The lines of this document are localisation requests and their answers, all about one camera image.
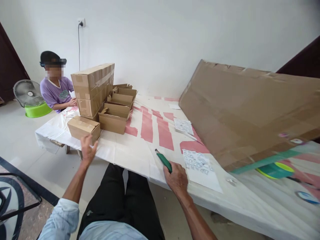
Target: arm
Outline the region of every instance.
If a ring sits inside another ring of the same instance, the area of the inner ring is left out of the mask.
[[[92,136],[81,139],[83,160],[63,197],[54,207],[50,218],[43,227],[39,240],[69,240],[79,223],[79,200],[87,169],[97,150],[98,142],[90,147]]]
[[[72,107],[77,105],[77,100],[75,98],[71,98],[69,102],[61,103],[61,104],[54,104],[52,109],[53,110],[59,110],[59,109],[65,109],[67,107]]]
[[[77,105],[76,98],[71,98],[69,102],[58,104],[57,101],[47,93],[42,94],[43,99],[46,101],[49,108],[53,110],[65,109],[67,107],[72,107]]]
[[[164,175],[169,187],[177,196],[183,212],[187,218],[192,239],[217,240],[216,236],[213,234],[208,224],[200,215],[198,209],[193,203],[192,198],[187,192],[188,178],[186,170],[180,164],[171,161],[170,163],[172,166],[172,173],[170,174],[168,168],[166,166],[163,166]]]
[[[94,155],[97,151],[98,141],[94,143],[93,148],[90,147],[92,135],[88,135],[81,139],[82,161],[71,183],[62,198],[69,199],[73,202],[79,203],[82,185],[86,176],[89,165],[91,164]]]
[[[68,83],[69,91],[70,92],[74,92],[72,81],[67,77],[66,77],[66,80],[67,80],[67,83]]]

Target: black pants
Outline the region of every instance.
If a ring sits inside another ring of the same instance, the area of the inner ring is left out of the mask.
[[[97,192],[83,214],[78,238],[90,223],[109,220],[127,223],[149,240],[164,239],[148,180],[128,172],[125,193],[123,168],[109,164]]]

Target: white tablecloth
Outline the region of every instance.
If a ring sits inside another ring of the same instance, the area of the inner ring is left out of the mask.
[[[256,171],[231,176],[206,147],[175,131],[173,117],[187,120],[181,110],[169,108],[169,103],[178,104],[175,100],[137,95],[126,133],[102,130],[96,155],[169,189],[154,149],[184,167],[181,149],[202,152],[210,159],[223,193],[189,182],[188,192],[196,204],[274,239],[320,239],[319,207],[292,195],[292,188],[300,184],[289,179],[275,184]],[[70,135],[68,120],[63,111],[37,129],[39,146],[56,153],[59,147],[50,142],[52,139],[80,150],[80,141]],[[236,186],[226,181],[230,177],[238,179]]]

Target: tiled floor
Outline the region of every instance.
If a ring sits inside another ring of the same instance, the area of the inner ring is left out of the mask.
[[[80,160],[75,150],[68,155],[60,149],[56,155],[40,149],[34,131],[51,119],[52,111],[40,118],[27,118],[18,102],[11,101],[0,107],[0,156],[37,181],[49,191],[62,197],[65,189],[76,172]],[[80,219],[85,208],[97,190],[108,163],[95,159],[88,169],[80,199]],[[150,184],[161,225],[166,239],[192,239],[183,211],[171,191]],[[261,234],[236,224],[213,223],[210,211],[198,206],[219,240],[265,239]]]

